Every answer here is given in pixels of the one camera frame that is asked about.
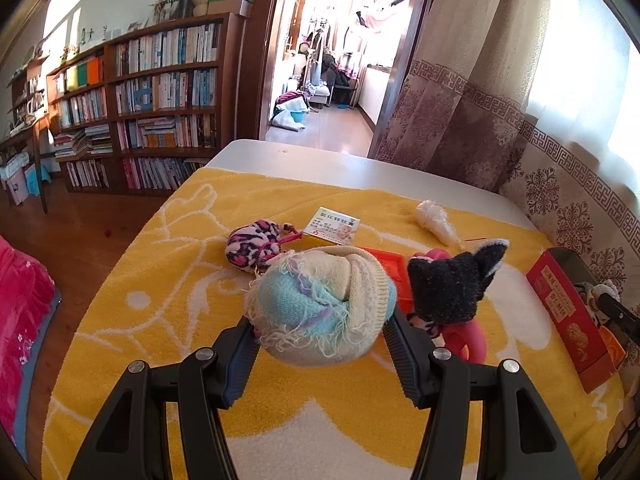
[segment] table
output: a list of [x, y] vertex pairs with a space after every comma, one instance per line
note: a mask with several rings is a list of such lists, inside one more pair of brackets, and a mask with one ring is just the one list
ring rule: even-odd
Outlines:
[[524, 213], [501, 195], [434, 174], [346, 153], [239, 139], [221, 150], [209, 161], [207, 168], [350, 189], [381, 189], [414, 200], [434, 200], [439, 205], [535, 229]]
[[[0, 156], [2, 152], [8, 150], [20, 144], [22, 142], [26, 143], [29, 139], [33, 140], [33, 159], [36, 169], [36, 179], [38, 181], [38, 190], [40, 191], [40, 203], [42, 204], [42, 210], [46, 214], [48, 212], [47, 209], [47, 201], [44, 197], [44, 189], [42, 187], [42, 166], [41, 166], [41, 157], [40, 157], [40, 133], [42, 130], [45, 130], [49, 127], [49, 118], [47, 115], [43, 117], [37, 118], [36, 121], [29, 126], [16, 133], [14, 136], [9, 137], [8, 139], [0, 142]], [[12, 203], [11, 192], [7, 189], [7, 193], [9, 196], [9, 204]]]

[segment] metal screw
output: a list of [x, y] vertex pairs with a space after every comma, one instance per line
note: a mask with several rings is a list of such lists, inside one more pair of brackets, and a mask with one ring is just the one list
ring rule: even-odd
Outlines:
[[144, 369], [144, 361], [133, 361], [132, 363], [129, 363], [129, 366], [127, 366], [127, 370], [129, 370], [129, 372], [131, 372], [132, 374], [139, 374]]
[[200, 348], [196, 351], [196, 359], [198, 361], [208, 361], [215, 355], [215, 352], [211, 348]]
[[440, 361], [447, 361], [451, 359], [451, 352], [444, 347], [440, 347], [433, 351], [433, 356]]
[[507, 359], [505, 362], [502, 363], [502, 366], [504, 367], [505, 370], [507, 370], [512, 374], [520, 370], [520, 365], [518, 364], [517, 361], [514, 361], [513, 359]]

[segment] red tray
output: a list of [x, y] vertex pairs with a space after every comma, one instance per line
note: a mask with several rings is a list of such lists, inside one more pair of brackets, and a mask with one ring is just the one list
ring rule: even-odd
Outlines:
[[409, 281], [409, 273], [406, 270], [404, 256], [366, 247], [362, 247], [362, 249], [376, 257], [382, 264], [383, 269], [385, 269], [386, 275], [396, 285], [400, 310], [404, 314], [412, 312], [414, 310], [414, 295], [411, 292], [411, 282]]

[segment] white knitted hat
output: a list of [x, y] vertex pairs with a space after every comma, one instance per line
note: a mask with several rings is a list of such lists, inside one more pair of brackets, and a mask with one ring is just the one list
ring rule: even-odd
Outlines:
[[279, 256], [254, 282], [244, 311], [271, 355], [308, 367], [365, 354], [395, 303], [395, 286], [374, 256], [331, 246]]

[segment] red box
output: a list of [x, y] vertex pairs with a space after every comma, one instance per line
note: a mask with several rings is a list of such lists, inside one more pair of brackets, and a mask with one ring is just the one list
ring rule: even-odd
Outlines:
[[412, 312], [414, 310], [414, 294], [411, 291], [411, 282], [409, 281], [409, 272], [406, 269], [404, 256], [377, 249], [362, 248], [376, 257], [382, 268], [385, 269], [386, 275], [394, 282], [400, 310], [404, 314]]
[[[527, 279], [549, 312], [574, 362], [584, 391], [591, 393], [617, 370], [587, 307], [556, 260], [559, 255], [571, 256], [571, 252], [563, 248], [543, 252], [527, 273]], [[585, 280], [583, 276], [578, 280], [594, 283], [593, 278]]]

